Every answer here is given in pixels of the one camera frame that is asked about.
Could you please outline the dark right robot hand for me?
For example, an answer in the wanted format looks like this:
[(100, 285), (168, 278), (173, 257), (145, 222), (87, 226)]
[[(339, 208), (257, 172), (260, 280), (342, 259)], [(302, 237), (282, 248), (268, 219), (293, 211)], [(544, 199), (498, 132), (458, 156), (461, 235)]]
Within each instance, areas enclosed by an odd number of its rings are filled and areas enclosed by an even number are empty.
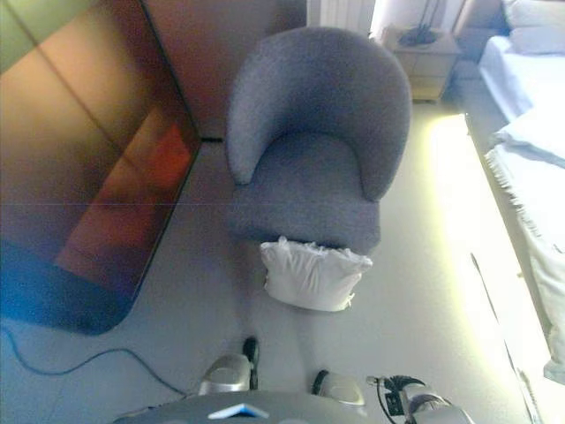
[(365, 382), (376, 388), (379, 400), (382, 400), (383, 397), (381, 386), (388, 390), (388, 395), (391, 395), (393, 398), (399, 398), (401, 391), (410, 384), (426, 385), (421, 380), (407, 375), (393, 375), (390, 377), (368, 375), (365, 378)]

